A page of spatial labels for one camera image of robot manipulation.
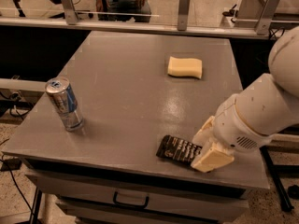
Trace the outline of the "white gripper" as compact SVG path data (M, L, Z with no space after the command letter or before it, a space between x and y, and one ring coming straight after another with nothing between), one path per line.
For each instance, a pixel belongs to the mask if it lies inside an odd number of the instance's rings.
M236 94L222 103L195 134L192 142L203 147L191 167L207 173L232 163L235 151L252 152L272 141L272 136L253 131L238 115ZM222 143L215 143L215 137Z

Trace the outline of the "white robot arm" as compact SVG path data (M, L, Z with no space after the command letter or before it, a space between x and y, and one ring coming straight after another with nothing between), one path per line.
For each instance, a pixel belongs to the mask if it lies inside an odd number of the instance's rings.
M273 135L299 121L299 27L277 40L269 71L242 92L231 95L192 141L202 147L191 167L203 173L269 144Z

